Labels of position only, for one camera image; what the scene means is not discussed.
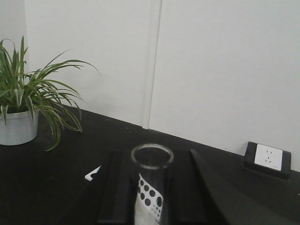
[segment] plant leaf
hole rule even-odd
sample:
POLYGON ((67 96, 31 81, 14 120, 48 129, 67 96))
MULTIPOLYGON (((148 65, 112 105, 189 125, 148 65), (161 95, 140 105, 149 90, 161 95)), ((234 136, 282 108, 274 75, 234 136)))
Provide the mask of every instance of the plant leaf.
POLYGON ((31 117, 32 117, 32 120, 33 120, 33 113, 35 112, 35 108, 32 104, 32 100, 31 100, 30 96, 25 96, 24 99, 25 99, 26 105, 27 105, 27 107, 30 111, 30 114, 31 114, 31 117))
POLYGON ((4 122, 6 124, 7 120, 6 120, 6 115, 8 113, 8 105, 4 106, 4 105, 1 105, 0 106, 0 109, 1 109, 1 114, 3 116, 3 119, 4 119, 4 122))
POLYGON ((18 108, 21 106, 23 94, 24 94, 24 89, 15 89, 15 97, 17 100, 18 108))

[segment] electrical outlet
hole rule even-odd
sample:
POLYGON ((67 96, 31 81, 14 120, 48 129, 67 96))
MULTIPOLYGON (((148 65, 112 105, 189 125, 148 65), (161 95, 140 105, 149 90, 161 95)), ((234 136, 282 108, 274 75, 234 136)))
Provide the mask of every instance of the electrical outlet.
POLYGON ((258 144, 254 163, 281 171, 282 150, 258 144))
POLYGON ((248 142, 244 168, 288 180, 291 175, 291 158, 288 151, 248 142))

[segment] black surface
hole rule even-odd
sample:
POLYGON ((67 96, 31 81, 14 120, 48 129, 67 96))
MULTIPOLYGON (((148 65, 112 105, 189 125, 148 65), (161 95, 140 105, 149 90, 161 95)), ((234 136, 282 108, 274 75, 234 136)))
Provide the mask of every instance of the black surface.
MULTIPOLYGON (((105 158, 112 150, 129 152, 143 143, 172 149, 179 170, 180 163, 184 165, 188 159, 179 155, 196 149, 239 192, 281 217, 300 222, 298 172, 291 171, 288 181, 267 177, 243 170, 242 156, 87 111, 82 112, 82 127, 82 134, 65 130, 60 145, 45 152, 52 137, 45 119, 40 118, 35 140, 19 146, 0 146, 1 225, 71 224, 67 222, 70 217, 75 220, 72 224, 94 225, 101 199, 97 182, 105 177, 97 175, 89 182, 84 176, 106 165, 105 158)), ((205 210, 207 214, 217 214, 217 210, 205 210)), ((261 216, 255 210, 249 213, 261 216)))
POLYGON ((288 151, 282 151, 282 164, 281 170, 273 170, 261 165, 254 163, 256 155, 257 143, 248 142, 245 157, 244 157, 244 167, 258 171, 260 173, 269 174, 274 177, 282 178, 288 180, 291 175, 291 153, 288 151))
POLYGON ((195 150, 191 155, 211 198, 231 225, 296 225, 249 198, 220 176, 195 150))

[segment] clear glass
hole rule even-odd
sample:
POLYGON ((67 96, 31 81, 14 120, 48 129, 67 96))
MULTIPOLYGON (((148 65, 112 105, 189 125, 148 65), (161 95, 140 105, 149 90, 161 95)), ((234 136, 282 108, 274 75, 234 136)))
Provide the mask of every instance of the clear glass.
POLYGON ((135 225, 168 225, 173 152, 159 144, 143 144, 132 150, 131 159, 136 164, 138 180, 135 225))

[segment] black table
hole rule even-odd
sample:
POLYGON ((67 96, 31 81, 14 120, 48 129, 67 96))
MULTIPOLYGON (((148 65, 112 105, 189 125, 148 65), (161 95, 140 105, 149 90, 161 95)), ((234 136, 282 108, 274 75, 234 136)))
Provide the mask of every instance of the black table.
MULTIPOLYGON (((98 201, 91 197, 95 194, 91 191, 96 192, 97 188, 84 176, 102 165, 108 152, 130 152, 142 143, 159 143, 172 149, 175 168, 183 173, 181 165, 190 161, 189 150, 197 150, 220 176, 246 196, 300 223, 298 172, 292 171, 288 181, 258 174, 242 169, 243 156, 88 111, 82 112, 82 127, 82 134, 65 130, 59 146, 46 152, 52 137, 45 119, 40 117, 38 135, 32 142, 0 146, 0 225, 67 224, 74 212, 74 218, 84 220, 78 224, 95 224, 98 201), (88 198, 89 204, 83 201, 88 198), (87 205, 80 209, 80 202, 87 205)), ((203 192, 208 220, 224 224, 209 195, 203 192)), ((259 212, 249 213, 261 216, 259 212)))

